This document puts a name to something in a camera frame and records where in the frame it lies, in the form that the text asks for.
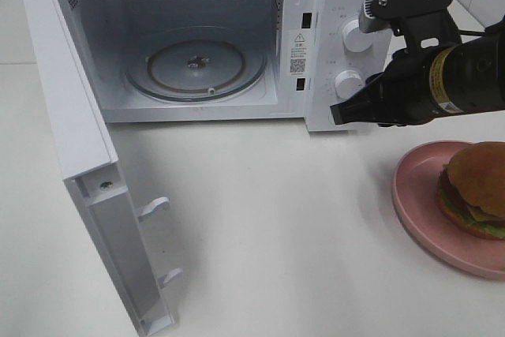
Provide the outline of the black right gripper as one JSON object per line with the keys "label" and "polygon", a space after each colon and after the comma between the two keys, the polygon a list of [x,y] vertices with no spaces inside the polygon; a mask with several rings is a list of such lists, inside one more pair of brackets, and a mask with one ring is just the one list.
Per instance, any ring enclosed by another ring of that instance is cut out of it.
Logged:
{"label": "black right gripper", "polygon": [[415,58],[397,57],[365,92],[331,106],[336,125],[352,122],[378,125],[422,125],[444,112],[432,98],[429,71],[442,47],[429,47]]}

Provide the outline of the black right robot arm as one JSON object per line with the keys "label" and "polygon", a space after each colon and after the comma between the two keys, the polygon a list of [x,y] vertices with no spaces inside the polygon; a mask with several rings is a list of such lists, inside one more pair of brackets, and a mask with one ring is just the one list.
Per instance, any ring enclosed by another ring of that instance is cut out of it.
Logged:
{"label": "black right robot arm", "polygon": [[435,118],[504,108],[504,23],[466,43],[413,56],[397,51],[350,99],[331,106],[335,124],[422,125]]}

